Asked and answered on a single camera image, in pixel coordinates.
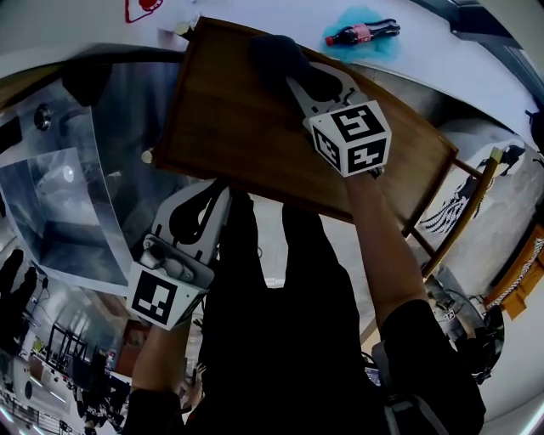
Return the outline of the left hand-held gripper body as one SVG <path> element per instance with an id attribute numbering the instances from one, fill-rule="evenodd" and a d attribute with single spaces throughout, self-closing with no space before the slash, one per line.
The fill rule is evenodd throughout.
<path id="1" fill-rule="evenodd" d="M 215 278 L 230 202 L 228 184 L 213 179 L 191 184 L 161 203 L 141 256 L 131 265 L 130 312 L 165 330 L 190 321 Z"/>

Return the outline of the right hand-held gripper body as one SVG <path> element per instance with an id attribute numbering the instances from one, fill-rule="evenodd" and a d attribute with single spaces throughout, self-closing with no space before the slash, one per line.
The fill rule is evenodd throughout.
<path id="1" fill-rule="evenodd" d="M 301 78 L 286 83 L 301 107 L 303 125 L 315 151 L 343 177 L 382 173 L 392 131 L 376 100 L 364 94 L 346 72 L 312 63 Z"/>

